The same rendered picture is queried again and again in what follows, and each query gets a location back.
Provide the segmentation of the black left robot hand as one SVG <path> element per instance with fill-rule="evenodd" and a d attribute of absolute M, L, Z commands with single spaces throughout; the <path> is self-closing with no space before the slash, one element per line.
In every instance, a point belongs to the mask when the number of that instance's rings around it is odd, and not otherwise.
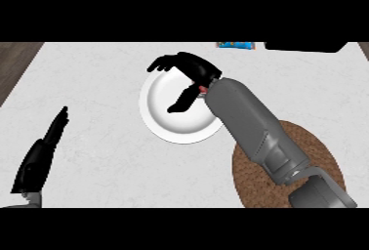
<path fill-rule="evenodd" d="M 32 193 L 41 191 L 50 171 L 55 149 L 68 122 L 68 107 L 63 106 L 50 123 L 44 137 L 34 142 L 27 153 L 16 174 L 10 190 L 12 193 Z"/>

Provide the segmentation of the blue and orange packet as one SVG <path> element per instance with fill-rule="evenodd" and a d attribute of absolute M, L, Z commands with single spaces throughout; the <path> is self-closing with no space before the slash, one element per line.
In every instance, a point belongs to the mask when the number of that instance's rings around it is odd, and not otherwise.
<path fill-rule="evenodd" d="M 255 50 L 255 43 L 254 42 L 215 42 L 215 46 L 218 48 Z"/>

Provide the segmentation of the black appliance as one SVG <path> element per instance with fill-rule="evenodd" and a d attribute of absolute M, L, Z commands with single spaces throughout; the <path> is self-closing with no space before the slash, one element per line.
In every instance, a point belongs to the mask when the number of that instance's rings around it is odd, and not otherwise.
<path fill-rule="evenodd" d="M 266 48 L 279 51 L 337 53 L 345 42 L 267 42 Z"/>

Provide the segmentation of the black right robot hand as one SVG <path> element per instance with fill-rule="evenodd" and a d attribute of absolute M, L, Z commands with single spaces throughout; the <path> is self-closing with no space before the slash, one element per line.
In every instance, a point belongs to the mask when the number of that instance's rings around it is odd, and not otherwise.
<path fill-rule="evenodd" d="M 152 72 L 155 69 L 158 71 L 168 71 L 173 67 L 193 81 L 193 84 L 183 90 L 176 103 L 167 109 L 168 113 L 179 113 L 190 108 L 201 95 L 199 86 L 210 88 L 214 80 L 220 79 L 221 71 L 199 56 L 187 52 L 179 52 L 176 55 L 158 57 L 148 67 L 148 72 Z"/>

